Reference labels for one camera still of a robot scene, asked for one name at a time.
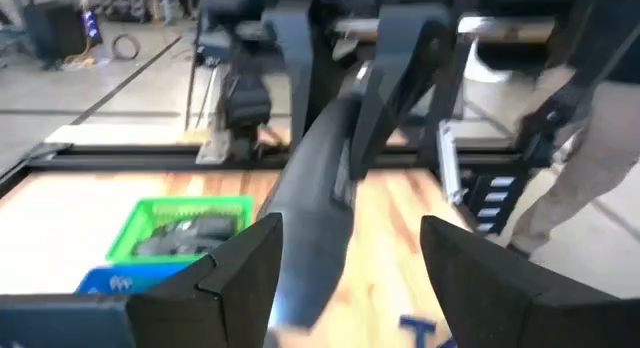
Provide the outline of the black frame post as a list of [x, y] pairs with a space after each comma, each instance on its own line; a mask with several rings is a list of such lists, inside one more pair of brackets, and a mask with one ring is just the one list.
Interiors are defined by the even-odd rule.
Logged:
[[419, 162], [431, 164], [438, 159], [438, 126], [442, 120], [447, 121], [453, 115], [472, 43], [473, 39], [468, 35], [459, 35], [450, 59], [437, 74], [427, 121], [422, 132]]

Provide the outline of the person's hand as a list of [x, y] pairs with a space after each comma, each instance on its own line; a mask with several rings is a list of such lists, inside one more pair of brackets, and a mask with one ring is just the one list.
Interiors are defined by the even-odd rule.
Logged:
[[516, 143], [532, 144], [536, 137], [553, 143], [556, 133], [573, 120], [591, 97], [592, 90], [588, 87], [566, 83], [522, 118]]

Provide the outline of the blue plastic basket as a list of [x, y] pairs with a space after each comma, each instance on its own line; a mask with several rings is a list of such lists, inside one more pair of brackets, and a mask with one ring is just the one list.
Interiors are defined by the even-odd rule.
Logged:
[[139, 293], [187, 266], [187, 263], [144, 263], [96, 267], [84, 276], [76, 293]]

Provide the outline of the dark blue toothpaste tube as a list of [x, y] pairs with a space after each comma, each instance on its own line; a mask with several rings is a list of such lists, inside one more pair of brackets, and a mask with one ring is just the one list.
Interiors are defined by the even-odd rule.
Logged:
[[290, 156], [259, 212], [280, 213], [283, 249], [269, 325], [312, 328], [343, 274], [357, 183], [350, 143], [361, 98], [332, 101]]

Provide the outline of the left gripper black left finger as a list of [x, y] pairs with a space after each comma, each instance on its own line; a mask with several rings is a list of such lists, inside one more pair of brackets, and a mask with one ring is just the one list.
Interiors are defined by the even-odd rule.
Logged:
[[269, 214], [144, 292], [0, 295], [0, 348], [261, 348], [282, 245]]

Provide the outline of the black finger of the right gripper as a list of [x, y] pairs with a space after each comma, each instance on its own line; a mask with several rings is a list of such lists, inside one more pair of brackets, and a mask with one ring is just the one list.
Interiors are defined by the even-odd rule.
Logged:
[[310, 16], [312, 0], [278, 0], [264, 13], [265, 25], [275, 34], [291, 90], [291, 148], [303, 140], [317, 116], [314, 83], [315, 43]]
[[381, 8], [375, 56], [351, 140], [350, 175], [363, 179], [400, 119], [451, 52], [453, 19], [441, 3]]

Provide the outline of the green plastic basket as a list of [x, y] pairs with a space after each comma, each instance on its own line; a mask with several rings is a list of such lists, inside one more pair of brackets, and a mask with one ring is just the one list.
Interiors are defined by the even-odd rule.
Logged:
[[113, 264], [190, 263], [203, 253], [185, 249], [176, 253], [137, 252], [138, 246], [184, 221], [193, 222], [205, 216], [224, 216], [233, 220], [237, 234], [252, 222], [254, 199], [248, 195], [164, 196], [139, 200], [129, 213], [118, 235], [106, 253]]

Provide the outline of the black box white labels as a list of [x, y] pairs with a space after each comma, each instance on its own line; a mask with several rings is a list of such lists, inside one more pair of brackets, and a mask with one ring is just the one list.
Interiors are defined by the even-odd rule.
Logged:
[[469, 178], [464, 178], [463, 202], [475, 218], [475, 230], [500, 234], [530, 178], [528, 171], [472, 172]]

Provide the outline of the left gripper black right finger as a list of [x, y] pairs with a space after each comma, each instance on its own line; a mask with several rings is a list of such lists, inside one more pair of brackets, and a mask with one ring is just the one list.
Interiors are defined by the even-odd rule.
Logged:
[[609, 295], [432, 215], [420, 244], [458, 348], [640, 348], [640, 298]]

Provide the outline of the person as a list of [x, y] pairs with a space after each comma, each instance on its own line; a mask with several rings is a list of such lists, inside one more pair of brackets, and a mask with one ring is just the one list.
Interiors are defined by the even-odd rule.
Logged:
[[[597, 0], [572, 56], [541, 74], [532, 105], [556, 93], [590, 61], [609, 58], [596, 47], [605, 42], [607, 29], [624, 23], [640, 23], [640, 0]], [[616, 188], [640, 160], [640, 35], [584, 103], [584, 125], [564, 169], [521, 214], [506, 245], [525, 258], [550, 241], [555, 227]]]

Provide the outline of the black equipment case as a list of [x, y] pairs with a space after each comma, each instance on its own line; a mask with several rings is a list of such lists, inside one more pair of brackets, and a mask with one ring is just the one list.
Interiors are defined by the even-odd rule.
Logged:
[[86, 50], [82, 9], [74, 0], [29, 4], [22, 13], [36, 55], [45, 64], [59, 63]]

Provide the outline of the black table frame rail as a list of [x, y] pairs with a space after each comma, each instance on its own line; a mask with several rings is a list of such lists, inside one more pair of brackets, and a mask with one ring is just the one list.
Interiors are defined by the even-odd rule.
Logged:
[[[198, 145], [79, 145], [43, 144], [20, 157], [0, 176], [21, 170], [35, 171], [179, 171], [207, 170], [279, 170], [290, 158], [285, 146], [260, 144], [249, 158], [226, 158], [222, 163], [196, 163]], [[459, 145], [459, 167], [477, 171], [523, 169], [520, 153], [503, 147]], [[407, 146], [387, 146], [369, 169], [409, 169], [424, 167], [438, 170], [437, 158], [419, 158], [419, 150]]]

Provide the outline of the silver metal bracket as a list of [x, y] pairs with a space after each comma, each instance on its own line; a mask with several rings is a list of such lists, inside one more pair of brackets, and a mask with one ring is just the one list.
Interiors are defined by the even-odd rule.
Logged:
[[440, 181], [446, 200], [450, 204], [463, 202], [464, 189], [461, 186], [455, 136], [447, 121], [441, 121], [437, 131]]

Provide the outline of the black deodorant bottle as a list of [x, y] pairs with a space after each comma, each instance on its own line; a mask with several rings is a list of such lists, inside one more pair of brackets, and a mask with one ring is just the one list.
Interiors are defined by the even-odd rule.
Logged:
[[236, 219], [228, 215], [201, 215], [178, 221], [166, 238], [179, 247], [213, 249], [235, 234]]
[[188, 242], [198, 232], [191, 223], [166, 224], [157, 228], [149, 238], [138, 242], [133, 253], [137, 256], [176, 255], [192, 253]]

